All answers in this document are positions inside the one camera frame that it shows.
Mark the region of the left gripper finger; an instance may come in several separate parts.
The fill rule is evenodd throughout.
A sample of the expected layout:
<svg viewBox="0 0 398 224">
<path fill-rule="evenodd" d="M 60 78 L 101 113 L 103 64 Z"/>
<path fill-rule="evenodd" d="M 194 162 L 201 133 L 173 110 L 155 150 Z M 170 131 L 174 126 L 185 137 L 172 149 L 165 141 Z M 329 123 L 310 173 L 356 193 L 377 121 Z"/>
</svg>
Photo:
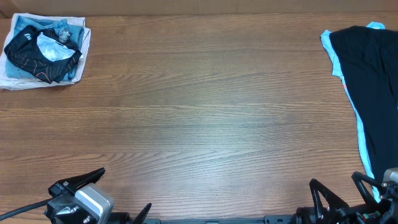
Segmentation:
<svg viewBox="0 0 398 224">
<path fill-rule="evenodd" d="M 143 224 L 144 220 L 146 219 L 150 209 L 151 209 L 152 204 L 148 203 L 137 215 L 135 219 L 131 221 L 131 224 Z"/>
<path fill-rule="evenodd" d="M 58 180 L 48 188 L 48 192 L 52 197 L 58 197 L 65 192 L 69 192 L 74 195 L 77 190 L 81 189 L 82 187 L 90 183 L 97 183 L 97 181 L 102 178 L 105 172 L 105 168 L 102 167 L 83 175 Z"/>
</svg>

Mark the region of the black cycling jersey orange lines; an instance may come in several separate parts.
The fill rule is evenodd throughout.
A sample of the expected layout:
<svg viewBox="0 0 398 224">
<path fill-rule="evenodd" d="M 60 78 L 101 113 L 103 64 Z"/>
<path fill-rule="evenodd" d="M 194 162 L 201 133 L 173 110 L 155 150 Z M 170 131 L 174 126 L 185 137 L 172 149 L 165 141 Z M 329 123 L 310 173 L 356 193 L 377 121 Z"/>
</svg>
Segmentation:
<svg viewBox="0 0 398 224">
<path fill-rule="evenodd" d="M 82 55 L 77 43 L 61 38 L 55 29 L 23 28 L 5 46 L 8 61 L 46 83 L 59 83 Z"/>
</svg>

